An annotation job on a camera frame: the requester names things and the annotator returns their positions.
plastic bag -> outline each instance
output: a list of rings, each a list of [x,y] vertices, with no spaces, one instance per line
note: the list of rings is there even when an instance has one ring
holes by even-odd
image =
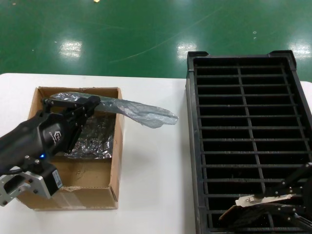
[[[79,98],[88,98],[90,96],[92,95],[66,92],[54,94],[51,98],[76,101]],[[96,111],[123,114],[150,128],[159,128],[163,124],[175,125],[178,120],[178,117],[172,112],[160,107],[144,105],[142,103],[112,97],[99,97],[101,99],[101,104],[96,107]]]
[[[88,118],[72,152],[65,156],[83,159],[111,158],[115,121],[116,115],[107,113]]]

black plastic crate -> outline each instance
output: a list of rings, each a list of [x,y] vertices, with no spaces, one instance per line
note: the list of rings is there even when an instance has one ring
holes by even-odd
[[[186,94],[196,232],[228,233],[218,219],[236,199],[262,193],[312,161],[312,116],[296,61],[292,51],[189,52]],[[266,214],[235,233],[303,231]]]

open cardboard box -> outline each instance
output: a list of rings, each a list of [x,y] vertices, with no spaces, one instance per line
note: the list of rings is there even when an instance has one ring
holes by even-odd
[[[42,98],[60,92],[81,92],[122,98],[119,88],[36,88],[29,118],[42,109]],[[118,208],[124,116],[116,114],[112,160],[54,157],[63,187],[51,199],[24,192],[18,199],[35,210],[82,210]]]

green floor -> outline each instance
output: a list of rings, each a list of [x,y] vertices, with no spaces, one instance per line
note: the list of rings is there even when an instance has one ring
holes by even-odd
[[[292,49],[312,81],[312,0],[0,0],[0,73],[185,78],[187,51]]]

